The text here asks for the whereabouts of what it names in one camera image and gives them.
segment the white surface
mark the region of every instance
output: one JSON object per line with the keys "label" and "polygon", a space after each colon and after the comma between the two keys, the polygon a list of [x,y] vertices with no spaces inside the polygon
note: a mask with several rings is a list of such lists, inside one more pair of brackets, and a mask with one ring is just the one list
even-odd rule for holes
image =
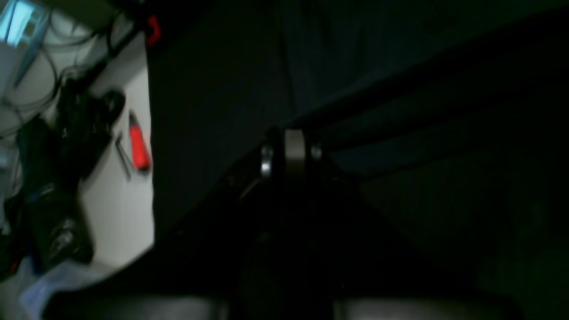
{"label": "white surface", "polygon": [[[123,132],[123,146],[130,156],[128,110],[133,110],[150,151],[148,71],[142,37],[108,66],[93,93],[99,95],[112,87],[126,93],[125,110],[114,128],[115,134]],[[112,144],[81,186],[81,200],[94,235],[94,261],[114,268],[132,262],[154,242],[152,174],[132,174],[132,180],[127,181]]]}

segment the dark background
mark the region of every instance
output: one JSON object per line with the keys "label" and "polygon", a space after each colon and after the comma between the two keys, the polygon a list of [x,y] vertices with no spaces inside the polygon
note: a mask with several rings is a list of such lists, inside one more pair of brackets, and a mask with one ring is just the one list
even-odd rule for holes
{"label": "dark background", "polygon": [[[187,27],[184,9],[172,5],[176,37],[149,50],[156,238],[267,128],[565,4],[219,1]],[[564,54],[556,43],[544,40],[474,66],[319,133],[342,138],[440,105],[463,105],[517,79],[545,79],[540,71],[554,70],[557,62],[549,62]],[[534,83],[507,99],[480,100],[485,108],[466,120],[333,157],[350,172],[382,175],[364,182],[362,192],[438,266],[513,298],[529,319],[563,318],[569,285],[565,88],[562,81]],[[415,159],[425,165],[405,165]]]}

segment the black fabric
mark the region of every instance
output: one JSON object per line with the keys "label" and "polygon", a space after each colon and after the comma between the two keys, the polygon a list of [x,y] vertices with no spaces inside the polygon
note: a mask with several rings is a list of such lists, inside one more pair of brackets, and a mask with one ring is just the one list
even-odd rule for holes
{"label": "black fabric", "polygon": [[16,137],[24,185],[24,221],[41,271],[66,259],[89,263],[94,248],[77,200],[68,189],[58,158],[56,134],[39,117],[27,122]]}
{"label": "black fabric", "polygon": [[149,50],[157,239],[266,129],[292,117],[272,10],[260,1],[223,1]]}
{"label": "black fabric", "polygon": [[20,262],[29,252],[31,236],[25,226],[24,197],[20,192],[6,199],[5,219],[10,224],[10,234],[0,236],[0,281],[4,281],[18,271]]}
{"label": "black fabric", "polygon": [[[360,48],[346,42],[341,42],[346,46],[333,46],[334,42],[315,46],[314,39],[326,39],[326,33],[305,24],[299,27],[299,23],[320,26],[328,22],[330,28],[336,24],[336,31],[329,33],[332,40],[337,40],[333,36],[339,33],[339,25],[349,23],[339,22],[337,16],[329,13],[340,14],[339,10],[333,11],[324,4],[311,7],[310,12],[320,12],[320,16],[314,13],[313,19],[292,20],[296,33],[290,39],[298,45],[287,47],[297,106],[308,112],[421,63],[448,48],[437,39],[447,40],[449,45],[459,44],[478,32],[555,5],[524,4],[518,11],[503,7],[493,12],[493,8],[500,9],[498,2],[482,2],[477,10],[471,7],[471,11],[463,11],[467,24],[457,19],[446,26],[448,32],[457,32],[457,38],[445,39],[445,28],[430,34],[421,27],[421,19],[408,20],[416,28],[407,31],[416,32],[399,34],[401,25],[384,34],[381,28],[373,28],[376,37],[397,36],[390,42],[392,56],[388,58],[392,60],[385,65],[374,65],[380,63],[374,57],[388,54],[383,51],[385,47],[379,47],[380,41],[370,42],[369,46],[365,41],[359,42],[370,50],[369,58],[358,55]],[[468,7],[463,2],[456,5]],[[432,2],[425,6],[426,12],[436,9]],[[411,12],[412,9],[400,11]],[[460,16],[456,10],[449,12]],[[365,16],[361,12],[354,15]],[[495,19],[483,19],[485,15]],[[395,19],[397,15],[392,12],[388,16]],[[358,25],[365,20],[349,21]],[[444,23],[445,19],[436,21]],[[369,30],[369,24],[377,23],[363,23],[366,27],[358,30]],[[442,268],[471,274],[480,288],[514,298],[528,319],[566,313],[562,301],[567,299],[564,288],[568,278],[563,270],[567,268],[569,252],[565,244],[569,238],[559,230],[567,212],[561,195],[569,191],[559,180],[568,174],[563,147],[567,137],[563,129],[567,127],[564,92],[568,83],[564,79],[568,65],[563,58],[568,54],[564,45],[566,32],[560,23],[531,46],[474,65],[457,76],[431,83],[319,132],[325,143],[337,145],[357,135],[387,138],[381,143],[339,151],[333,157],[344,170],[372,178],[362,185],[363,193],[378,213],[394,223],[421,252]],[[423,43],[426,47],[405,47],[411,43]],[[347,62],[342,61],[344,56],[350,57]],[[357,63],[366,62],[369,73],[358,72]],[[342,73],[341,68],[333,67],[344,63],[352,64],[346,70],[353,73]],[[312,79],[314,84],[306,83]],[[342,82],[343,79],[355,80]],[[449,111],[461,116],[442,117],[440,123],[436,122],[438,118],[433,115]],[[421,127],[425,119],[435,125]],[[401,127],[417,131],[399,131],[400,136],[389,136]]]}
{"label": "black fabric", "polygon": [[112,139],[111,128],[125,106],[125,95],[111,90],[96,99],[78,89],[74,80],[62,87],[57,101],[56,134],[59,165],[65,168],[64,183],[70,190],[85,180]]}
{"label": "black fabric", "polygon": [[281,1],[300,113],[564,0]]}

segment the dark fabric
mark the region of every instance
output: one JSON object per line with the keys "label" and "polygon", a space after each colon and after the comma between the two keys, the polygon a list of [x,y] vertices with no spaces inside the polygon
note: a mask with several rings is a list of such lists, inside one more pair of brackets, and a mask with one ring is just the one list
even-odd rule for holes
{"label": "dark fabric", "polygon": [[125,106],[123,93],[111,90],[100,99],[78,93],[67,81],[57,102],[55,132],[59,141],[59,165],[65,168],[64,183],[74,190],[93,172],[113,136],[110,131]]}
{"label": "dark fabric", "polygon": [[31,236],[24,226],[24,197],[22,193],[8,198],[2,204],[10,234],[0,236],[0,281],[14,275],[30,248]]}
{"label": "dark fabric", "polygon": [[157,239],[267,128],[291,118],[273,17],[259,1],[218,3],[149,52]]}
{"label": "dark fabric", "polygon": [[[217,3],[168,46],[149,52],[157,239],[261,140],[267,127],[567,2],[248,4],[256,9]],[[423,111],[437,109],[442,101],[448,107],[471,99],[473,92],[482,97],[524,86],[554,71],[550,61],[560,61],[559,55],[546,43],[538,44],[526,55],[494,61],[480,73],[465,72],[326,128],[321,137],[395,127],[409,115],[426,116]],[[439,266],[473,274],[481,288],[514,297],[529,319],[559,315],[568,283],[562,271],[569,256],[562,245],[567,239],[561,231],[566,187],[560,183],[567,161],[558,149],[564,145],[558,128],[566,124],[553,111],[567,104],[559,96],[566,84],[556,85],[521,90],[520,100],[497,112],[479,110],[414,137],[334,155],[353,173],[393,173],[362,186],[368,199]],[[533,106],[542,105],[547,110],[534,117]],[[494,140],[502,129],[505,137]],[[409,168],[417,158],[434,163]]]}
{"label": "dark fabric", "polygon": [[299,113],[357,92],[476,36],[566,5],[546,1],[281,1]]}

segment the black cable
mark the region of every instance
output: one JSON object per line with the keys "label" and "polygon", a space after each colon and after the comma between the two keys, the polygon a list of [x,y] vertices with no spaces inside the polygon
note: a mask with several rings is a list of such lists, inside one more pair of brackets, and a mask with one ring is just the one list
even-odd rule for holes
{"label": "black cable", "polygon": [[74,66],[74,67],[77,67],[77,61],[79,60],[79,52],[81,52],[81,48],[82,48],[82,47],[83,47],[83,46],[79,46],[79,47],[77,48],[77,51],[75,52],[75,58],[73,58],[73,66]]}
{"label": "black cable", "polygon": [[14,104],[13,102],[9,101],[6,97],[2,97],[2,101],[0,101],[0,104],[5,105],[5,106],[9,106],[12,108],[37,107],[38,105],[41,106],[47,102],[51,102],[51,100],[53,100],[57,96],[57,92],[59,91],[59,86],[60,86],[60,79],[57,75],[57,68],[55,67],[55,63],[53,62],[53,59],[45,51],[44,48],[41,48],[40,52],[43,54],[43,56],[45,57],[45,59],[49,63],[49,65],[51,67],[51,71],[53,72],[53,87],[50,90],[49,94],[47,94],[45,97],[40,98],[34,102],[27,102],[27,103],[23,103],[23,104]]}
{"label": "black cable", "polygon": [[109,27],[108,27],[107,32],[106,32],[107,53],[109,54],[110,57],[113,57],[113,58],[117,57],[117,53],[113,49],[113,39],[112,39],[113,27],[114,27],[114,21],[115,20],[116,20],[116,18],[111,19],[111,21],[109,22]]}
{"label": "black cable", "polygon": [[22,117],[22,112],[19,109],[14,109],[14,113],[18,117],[18,121],[20,122],[20,126],[24,125],[24,117]]}
{"label": "black cable", "polygon": [[62,38],[62,39],[64,39],[64,40],[70,40],[70,39],[71,39],[71,40],[76,40],[76,41],[82,41],[82,40],[86,40],[86,39],[87,39],[87,40],[91,40],[91,39],[93,39],[97,34],[100,34],[101,31],[102,31],[102,30],[93,31],[93,32],[91,32],[91,33],[88,34],[88,35],[82,35],[82,36],[73,36],[73,35],[65,34],[64,32],[59,31],[59,30],[55,27],[55,25],[54,25],[54,23],[53,23],[53,11],[54,11],[54,10],[51,10],[51,11],[50,11],[50,14],[49,14],[49,16],[48,16],[47,19],[48,19],[48,23],[49,23],[51,32],[52,32],[54,35],[56,35],[58,38]]}
{"label": "black cable", "polygon": [[18,125],[18,126],[13,126],[12,128],[6,129],[2,132],[0,132],[0,140],[3,140],[9,136],[13,136],[15,135],[18,130],[20,130],[22,126]]}
{"label": "black cable", "polygon": [[69,48],[69,47],[77,47],[82,44],[88,43],[89,41],[93,40],[99,34],[92,34],[89,38],[81,39],[76,42],[69,42],[69,43],[44,43],[43,46],[49,47],[50,49],[58,49],[58,48]]}

